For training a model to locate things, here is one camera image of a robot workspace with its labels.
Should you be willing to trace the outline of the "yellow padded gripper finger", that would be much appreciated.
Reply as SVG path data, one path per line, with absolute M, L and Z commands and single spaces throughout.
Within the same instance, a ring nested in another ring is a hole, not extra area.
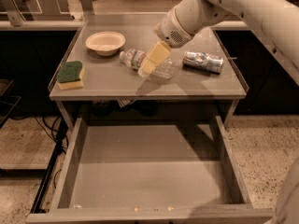
M 172 61 L 169 59 L 171 47 L 164 41 L 158 41 L 147 52 L 138 74 L 141 77 L 156 76 L 170 78 L 172 76 Z

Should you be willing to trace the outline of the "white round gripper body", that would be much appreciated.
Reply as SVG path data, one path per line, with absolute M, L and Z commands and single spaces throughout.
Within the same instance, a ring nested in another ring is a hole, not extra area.
M 172 8 L 156 26 L 157 36 L 171 48 L 181 48 L 193 39 L 180 25 L 176 9 Z

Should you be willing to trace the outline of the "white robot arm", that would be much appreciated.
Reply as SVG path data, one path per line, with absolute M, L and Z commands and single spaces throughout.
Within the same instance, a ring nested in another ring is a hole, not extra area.
M 150 48 L 138 70 L 151 74 L 202 29 L 228 14 L 242 20 L 295 81 L 299 82 L 299 7 L 286 0 L 182 0 L 156 26 L 158 44 Z

